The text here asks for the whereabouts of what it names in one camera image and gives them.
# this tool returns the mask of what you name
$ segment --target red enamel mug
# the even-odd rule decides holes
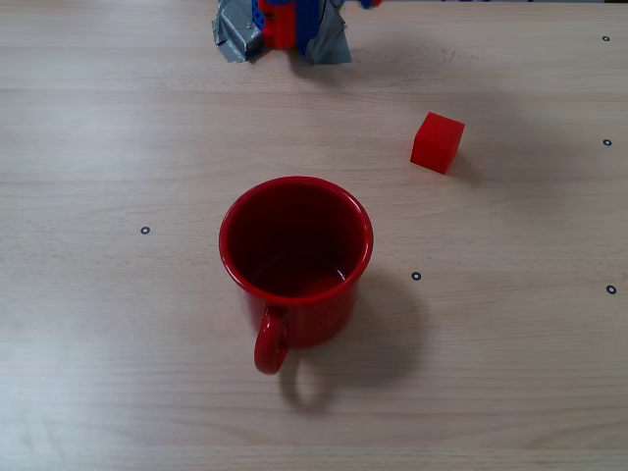
[[[225,268],[255,329],[255,366],[277,373],[290,348],[330,339],[346,324],[373,251],[362,205],[310,177],[259,184],[231,207],[219,236]]]

